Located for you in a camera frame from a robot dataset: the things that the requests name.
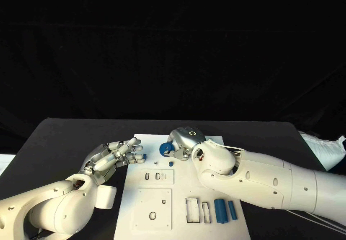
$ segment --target blue part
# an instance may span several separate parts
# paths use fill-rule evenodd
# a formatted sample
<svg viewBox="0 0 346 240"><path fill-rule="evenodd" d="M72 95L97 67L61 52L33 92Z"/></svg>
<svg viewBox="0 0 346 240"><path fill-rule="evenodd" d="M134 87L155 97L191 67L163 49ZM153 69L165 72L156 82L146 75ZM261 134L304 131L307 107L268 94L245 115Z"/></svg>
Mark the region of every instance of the blue part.
<svg viewBox="0 0 346 240"><path fill-rule="evenodd" d="M235 209L234 201L228 202L228 206L229 206L229 210L231 210L232 220L235 221L235 220L238 220L238 217L237 217L237 209Z"/></svg>
<svg viewBox="0 0 346 240"><path fill-rule="evenodd" d="M214 200L215 213L218 224L227 224L229 222L227 203L224 199Z"/></svg>
<svg viewBox="0 0 346 240"><path fill-rule="evenodd" d="M165 155L165 152L166 151L176 151L176 148L175 148L175 146L173 146L173 144L170 143L170 142L166 142L162 146L160 146L160 154L166 157L166 158L169 158L170 156L166 156Z"/></svg>

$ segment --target black curtain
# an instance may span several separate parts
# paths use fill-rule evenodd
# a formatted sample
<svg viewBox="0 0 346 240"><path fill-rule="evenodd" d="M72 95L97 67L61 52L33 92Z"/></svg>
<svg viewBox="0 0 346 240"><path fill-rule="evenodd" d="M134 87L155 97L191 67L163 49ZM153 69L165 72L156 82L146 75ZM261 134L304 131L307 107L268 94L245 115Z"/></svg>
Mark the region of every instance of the black curtain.
<svg viewBox="0 0 346 240"><path fill-rule="evenodd" d="M2 153L46 118L287 121L346 134L342 2L43 4L0 9Z"/></svg>

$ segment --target robotic hand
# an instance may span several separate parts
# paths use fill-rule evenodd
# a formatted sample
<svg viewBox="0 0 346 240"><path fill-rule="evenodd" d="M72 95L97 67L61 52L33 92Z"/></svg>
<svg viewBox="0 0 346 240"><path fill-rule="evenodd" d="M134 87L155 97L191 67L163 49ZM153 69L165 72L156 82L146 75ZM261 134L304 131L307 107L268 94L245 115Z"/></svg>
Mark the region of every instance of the robotic hand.
<svg viewBox="0 0 346 240"><path fill-rule="evenodd" d="M160 154L182 161L192 159L206 188L266 209L304 211L346 225L346 176L222 146L192 127L173 130Z"/></svg>
<svg viewBox="0 0 346 240"><path fill-rule="evenodd" d="M94 208L113 208L117 189L101 185L117 168L146 162L146 154L133 153L143 150L140 144L133 138L101 145L88 155L78 174L0 201L0 239L29 239L23 227L26 216L41 229L39 237L32 239L69 239L90 222Z"/></svg>

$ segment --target blue cylinder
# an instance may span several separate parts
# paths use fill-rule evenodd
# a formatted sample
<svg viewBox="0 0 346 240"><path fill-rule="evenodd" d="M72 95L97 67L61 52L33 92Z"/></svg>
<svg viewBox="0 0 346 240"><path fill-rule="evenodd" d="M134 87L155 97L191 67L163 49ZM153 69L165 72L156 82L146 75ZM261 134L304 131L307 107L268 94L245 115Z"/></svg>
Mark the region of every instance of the blue cylinder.
<svg viewBox="0 0 346 240"><path fill-rule="evenodd" d="M229 210L231 210L231 216L232 216L232 220L238 220L238 216L237 216L237 209L235 209L235 204L234 201L228 202L228 206L229 206Z"/></svg>
<svg viewBox="0 0 346 240"><path fill-rule="evenodd" d="M215 204L215 213L216 213L216 222L218 224L227 224L229 222L227 203L224 199L214 200Z"/></svg>

